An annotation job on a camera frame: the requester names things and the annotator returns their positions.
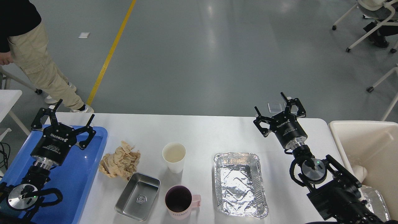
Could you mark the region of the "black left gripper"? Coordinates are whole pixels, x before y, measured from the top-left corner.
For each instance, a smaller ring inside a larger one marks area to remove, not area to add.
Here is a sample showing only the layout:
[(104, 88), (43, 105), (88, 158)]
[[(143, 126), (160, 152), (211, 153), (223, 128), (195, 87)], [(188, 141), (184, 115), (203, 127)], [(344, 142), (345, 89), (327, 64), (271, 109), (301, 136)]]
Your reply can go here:
[[(54, 108), (40, 108), (31, 124), (32, 131), (43, 131), (43, 135), (30, 156), (36, 159), (49, 159), (56, 166), (61, 166), (63, 164), (74, 144), (81, 150), (85, 150), (96, 134), (96, 131), (91, 126), (91, 122), (95, 116), (94, 114), (91, 115), (85, 126), (78, 129), (58, 123), (56, 111), (62, 102), (63, 99), (60, 99)], [(50, 118), (51, 125), (43, 129), (42, 119), (44, 117)], [(77, 142), (76, 136), (82, 133), (88, 133), (88, 137), (83, 141)]]

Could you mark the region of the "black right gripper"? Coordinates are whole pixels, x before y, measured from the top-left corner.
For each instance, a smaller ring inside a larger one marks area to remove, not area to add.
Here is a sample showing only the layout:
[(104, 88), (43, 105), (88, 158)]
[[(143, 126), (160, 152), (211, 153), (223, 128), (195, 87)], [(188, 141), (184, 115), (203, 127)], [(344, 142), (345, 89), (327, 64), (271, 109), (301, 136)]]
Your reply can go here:
[[(265, 138), (271, 132), (274, 132), (283, 148), (289, 149), (288, 144), (292, 140), (299, 139), (300, 142), (304, 142), (308, 137), (297, 121), (297, 118), (305, 118), (307, 112), (298, 98), (286, 97), (283, 92), (280, 92), (280, 94), (286, 103), (285, 110), (272, 117), (266, 117), (255, 106), (256, 116), (253, 123)], [(293, 106), (296, 106), (298, 109), (296, 112), (297, 115), (291, 112)], [(269, 127), (261, 126), (262, 123), (269, 125)]]

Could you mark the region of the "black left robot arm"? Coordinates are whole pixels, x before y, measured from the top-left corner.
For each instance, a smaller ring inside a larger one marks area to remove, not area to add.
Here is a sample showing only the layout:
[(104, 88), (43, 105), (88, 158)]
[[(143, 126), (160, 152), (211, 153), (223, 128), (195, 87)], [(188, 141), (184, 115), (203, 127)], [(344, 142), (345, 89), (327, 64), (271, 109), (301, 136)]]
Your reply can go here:
[(73, 146), (86, 149), (96, 134), (90, 125), (94, 114), (85, 126), (78, 129), (58, 122), (56, 110), (61, 103), (62, 100), (59, 100), (54, 108), (40, 108), (32, 122), (31, 130), (40, 131), (43, 135), (31, 152), (30, 156), (35, 161), (21, 183), (1, 183), (1, 200), (6, 200), (12, 210), (25, 211), (23, 218), (7, 220), (7, 224), (29, 224), (40, 207), (51, 207), (62, 202), (63, 195), (59, 189), (44, 189), (44, 185), (51, 180), (51, 169), (64, 163)]

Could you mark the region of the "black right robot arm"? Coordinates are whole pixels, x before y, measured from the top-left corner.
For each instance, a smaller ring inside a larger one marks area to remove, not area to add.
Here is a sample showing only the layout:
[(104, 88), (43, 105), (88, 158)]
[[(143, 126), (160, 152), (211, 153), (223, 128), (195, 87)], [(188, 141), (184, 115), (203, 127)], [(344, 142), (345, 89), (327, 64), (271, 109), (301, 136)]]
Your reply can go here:
[(298, 98), (286, 97), (285, 109), (272, 117), (255, 107), (253, 121), (261, 135), (274, 133), (292, 155), (291, 179), (309, 190), (312, 205), (327, 223), (397, 223), (397, 123), (386, 121), (323, 122), (331, 153), (320, 158), (305, 141), (304, 128), (315, 133)]

